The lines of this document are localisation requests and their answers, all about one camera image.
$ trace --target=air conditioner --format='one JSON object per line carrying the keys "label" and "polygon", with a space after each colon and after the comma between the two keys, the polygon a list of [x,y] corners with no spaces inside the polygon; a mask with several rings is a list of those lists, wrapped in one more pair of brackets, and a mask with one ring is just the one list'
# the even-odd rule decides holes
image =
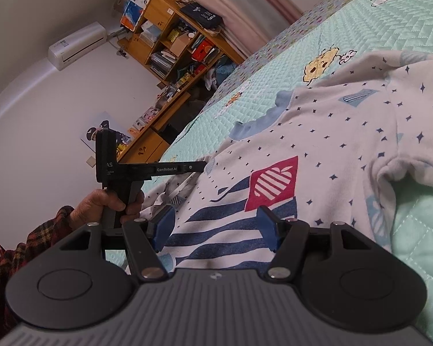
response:
{"label": "air conditioner", "polygon": [[105,43],[106,40],[106,29],[98,22],[92,23],[50,46],[48,60],[55,68],[62,70],[84,54]]}

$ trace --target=red plaid shirt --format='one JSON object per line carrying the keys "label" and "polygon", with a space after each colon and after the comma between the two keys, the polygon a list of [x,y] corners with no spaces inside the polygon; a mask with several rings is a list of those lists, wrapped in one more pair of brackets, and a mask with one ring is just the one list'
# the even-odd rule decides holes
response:
{"label": "red plaid shirt", "polygon": [[20,243],[14,251],[8,250],[0,256],[0,338],[16,325],[16,320],[5,302],[5,287],[8,280],[27,262],[72,232],[67,220],[72,211],[71,206],[62,207],[54,219],[45,222],[29,234],[26,244]]}

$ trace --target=wooden bookshelf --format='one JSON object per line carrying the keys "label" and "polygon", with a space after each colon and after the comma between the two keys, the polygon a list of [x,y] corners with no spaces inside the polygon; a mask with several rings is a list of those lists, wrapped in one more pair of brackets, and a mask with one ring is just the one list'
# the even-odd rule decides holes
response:
{"label": "wooden bookshelf", "polygon": [[[175,28],[179,20],[183,19],[187,24],[194,28],[196,35],[186,43],[171,69],[167,72],[165,77],[161,77],[151,69],[151,55],[155,52],[170,49],[172,42],[167,38],[170,32]],[[183,66],[191,63],[191,45],[199,37],[199,34],[204,35],[214,46],[219,50],[218,54],[207,64],[206,67],[197,75],[192,74],[187,83],[185,83],[177,93],[170,99],[165,107],[163,107],[159,114],[154,118],[151,123],[144,127],[140,134],[134,139],[120,155],[120,162],[152,162],[157,161],[162,157],[162,154],[168,148],[168,144],[160,137],[159,129],[165,126],[168,118],[180,108],[183,103],[189,98],[189,90],[203,77],[203,75],[215,65],[218,59],[223,55],[227,55],[232,61],[241,64],[244,59],[226,42],[222,36],[211,36],[193,19],[180,12],[180,6],[176,0],[150,0],[146,6],[143,17],[140,23],[149,20],[154,25],[159,27],[162,31],[153,47],[150,47],[141,38],[142,29],[139,26],[130,40],[121,39],[118,41],[119,46],[123,47],[125,51],[134,59],[139,61],[151,74],[153,74],[160,82],[165,85],[175,83],[177,81],[176,70],[181,69]]]}

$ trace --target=hand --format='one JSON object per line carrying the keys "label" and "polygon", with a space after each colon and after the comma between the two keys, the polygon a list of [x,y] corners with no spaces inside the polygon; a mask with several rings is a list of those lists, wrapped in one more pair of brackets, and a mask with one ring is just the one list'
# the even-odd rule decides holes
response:
{"label": "hand", "polygon": [[[126,215],[120,218],[120,222],[124,223],[131,219],[139,217],[139,212],[144,201],[144,193],[140,191],[135,202],[126,207]],[[113,191],[96,189],[90,195],[85,197],[80,204],[70,213],[68,220],[72,230],[76,230],[82,225],[89,222],[99,222],[104,206],[108,206],[114,211],[123,211],[125,204],[119,199]]]}

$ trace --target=bed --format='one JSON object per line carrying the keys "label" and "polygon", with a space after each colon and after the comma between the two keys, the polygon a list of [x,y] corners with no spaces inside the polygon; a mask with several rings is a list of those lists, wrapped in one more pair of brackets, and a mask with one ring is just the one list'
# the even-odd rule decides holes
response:
{"label": "bed", "polygon": [[[339,49],[340,60],[331,62],[320,78],[372,50],[433,53],[433,0],[323,1],[239,66],[161,161],[189,161],[214,152],[236,122],[263,116],[275,105],[279,90],[305,84],[306,64],[332,47]],[[149,181],[144,192],[164,179]],[[426,282],[428,302],[417,326],[433,340],[433,188],[406,178],[394,189],[393,253]]]}

